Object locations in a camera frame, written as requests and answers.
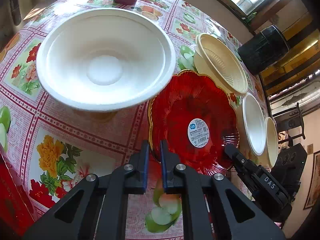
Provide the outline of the small white bowl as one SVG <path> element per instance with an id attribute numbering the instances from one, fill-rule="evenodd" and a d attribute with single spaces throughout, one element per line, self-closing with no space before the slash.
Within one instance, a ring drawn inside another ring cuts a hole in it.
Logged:
<path id="1" fill-rule="evenodd" d="M 266 145 L 265 118 L 256 98 L 246 93 L 242 103 L 236 109 L 239 147 L 243 154 L 263 154 Z"/>

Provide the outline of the red wedding plate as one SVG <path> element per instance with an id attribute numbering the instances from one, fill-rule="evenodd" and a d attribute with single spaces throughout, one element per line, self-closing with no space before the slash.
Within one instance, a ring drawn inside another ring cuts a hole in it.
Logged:
<path id="1" fill-rule="evenodd" d="M 33 223 L 1 155 L 1 239 L 21 239 Z"/>

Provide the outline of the small cream plastic bowl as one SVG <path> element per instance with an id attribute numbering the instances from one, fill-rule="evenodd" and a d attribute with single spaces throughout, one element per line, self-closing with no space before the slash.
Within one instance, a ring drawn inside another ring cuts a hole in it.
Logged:
<path id="1" fill-rule="evenodd" d="M 265 119 L 266 144 L 263 153 L 265 164 L 273 168 L 278 158 L 278 134 L 271 117 Z"/>

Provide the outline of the red plate with sticker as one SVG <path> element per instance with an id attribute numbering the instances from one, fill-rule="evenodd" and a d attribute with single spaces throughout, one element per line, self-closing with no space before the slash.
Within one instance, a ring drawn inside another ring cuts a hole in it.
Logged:
<path id="1" fill-rule="evenodd" d="M 160 142 L 201 174 L 226 174 L 232 161 L 224 147 L 237 147 L 237 117 L 227 93 L 207 75 L 183 70 L 148 105 L 149 143 L 160 161 Z"/>

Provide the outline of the black cylindrical container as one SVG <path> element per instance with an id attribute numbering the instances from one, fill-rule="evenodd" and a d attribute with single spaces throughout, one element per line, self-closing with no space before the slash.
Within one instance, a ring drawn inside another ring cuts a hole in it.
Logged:
<path id="1" fill-rule="evenodd" d="M 277 63 L 290 51 L 283 33 L 271 25 L 238 48 L 238 53 L 252 75 L 258 75 Z"/>

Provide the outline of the large cream plastic bowl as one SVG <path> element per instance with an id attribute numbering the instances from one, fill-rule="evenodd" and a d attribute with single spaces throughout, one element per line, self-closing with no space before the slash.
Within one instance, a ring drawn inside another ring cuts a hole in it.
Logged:
<path id="1" fill-rule="evenodd" d="M 198 73 L 219 80 L 228 90 L 244 95 L 248 92 L 245 72 L 231 50 L 218 38 L 197 35 L 194 64 Z"/>

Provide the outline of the large white bowl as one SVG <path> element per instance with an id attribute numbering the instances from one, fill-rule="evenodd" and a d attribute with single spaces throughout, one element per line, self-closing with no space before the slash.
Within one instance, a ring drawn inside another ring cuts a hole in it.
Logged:
<path id="1" fill-rule="evenodd" d="M 41 86 L 81 111 L 113 112 L 156 96 L 175 70 L 172 41 L 148 18 L 124 9 L 75 14 L 43 40 L 36 57 Z"/>

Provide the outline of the framed wall painting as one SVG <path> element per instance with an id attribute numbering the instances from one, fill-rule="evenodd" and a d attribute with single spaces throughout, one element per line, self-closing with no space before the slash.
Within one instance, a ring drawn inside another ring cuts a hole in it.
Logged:
<path id="1" fill-rule="evenodd" d="M 308 191 L 308 196 L 306 198 L 306 202 L 304 205 L 304 210 L 309 209 L 314 206 L 320 191 L 320 152 L 317 151 L 313 154 L 313 168 L 312 168 L 312 176 L 311 176 L 311 183 L 310 188 Z"/>

